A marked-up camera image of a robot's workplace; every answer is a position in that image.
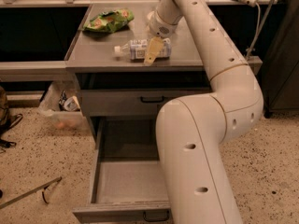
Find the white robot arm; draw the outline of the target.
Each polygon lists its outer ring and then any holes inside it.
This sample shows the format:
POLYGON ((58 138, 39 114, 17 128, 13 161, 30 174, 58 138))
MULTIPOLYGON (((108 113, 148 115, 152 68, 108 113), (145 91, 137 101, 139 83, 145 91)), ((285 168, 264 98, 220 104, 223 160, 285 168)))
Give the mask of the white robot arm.
POLYGON ((175 224, 243 224, 220 144, 254 126, 263 94, 245 58, 205 0, 161 0, 152 32, 185 20, 212 91, 175 98, 160 109, 156 142, 175 224))

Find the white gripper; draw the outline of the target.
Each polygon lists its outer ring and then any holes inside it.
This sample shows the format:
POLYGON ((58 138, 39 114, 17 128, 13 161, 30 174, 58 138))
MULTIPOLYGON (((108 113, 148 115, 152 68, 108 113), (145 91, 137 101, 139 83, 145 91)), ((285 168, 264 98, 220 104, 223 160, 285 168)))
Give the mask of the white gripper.
POLYGON ((149 22, 149 30, 155 37, 153 37, 148 43, 144 65, 152 65, 154 63, 160 51, 164 47, 164 42, 161 37, 170 37, 176 31, 179 21, 180 18, 173 21, 163 21, 158 12, 154 11, 154 14, 149 22))

